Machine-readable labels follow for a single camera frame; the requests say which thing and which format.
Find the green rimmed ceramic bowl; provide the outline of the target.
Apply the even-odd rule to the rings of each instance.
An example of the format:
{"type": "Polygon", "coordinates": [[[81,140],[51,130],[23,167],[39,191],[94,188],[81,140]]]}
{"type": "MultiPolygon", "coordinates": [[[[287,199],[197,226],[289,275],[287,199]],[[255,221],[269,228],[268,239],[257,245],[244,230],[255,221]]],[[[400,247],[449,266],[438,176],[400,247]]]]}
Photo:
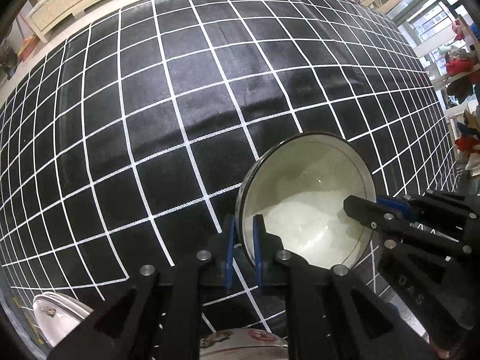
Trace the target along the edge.
{"type": "Polygon", "coordinates": [[[255,259],[253,218],[262,215],[268,233],[312,266],[354,267],[368,248],[372,229],[347,216],[350,196],[374,202],[377,191],[360,153],[330,133],[302,133],[265,152],[247,172],[238,192],[238,237],[255,259]]]}

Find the floral print white plate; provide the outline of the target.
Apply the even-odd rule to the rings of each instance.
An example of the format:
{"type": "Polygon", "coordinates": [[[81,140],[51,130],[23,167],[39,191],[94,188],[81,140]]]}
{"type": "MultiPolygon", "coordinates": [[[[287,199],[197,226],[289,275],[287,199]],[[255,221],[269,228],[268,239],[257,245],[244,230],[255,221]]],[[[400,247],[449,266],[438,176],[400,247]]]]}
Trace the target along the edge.
{"type": "Polygon", "coordinates": [[[288,343],[255,328],[217,331],[200,341],[200,359],[288,359],[288,343]]]}

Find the black white grid tablecloth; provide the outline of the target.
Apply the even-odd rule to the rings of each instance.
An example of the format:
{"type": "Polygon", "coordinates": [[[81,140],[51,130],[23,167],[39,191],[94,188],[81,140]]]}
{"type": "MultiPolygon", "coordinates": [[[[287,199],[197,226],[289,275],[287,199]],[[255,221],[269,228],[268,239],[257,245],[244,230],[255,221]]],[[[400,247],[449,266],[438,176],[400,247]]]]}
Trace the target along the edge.
{"type": "Polygon", "coordinates": [[[76,30],[1,97],[1,269],[95,307],[144,263],[197,250],[256,159],[298,133],[349,141],[381,194],[454,189],[420,61],[346,0],[140,0],[76,30]]]}

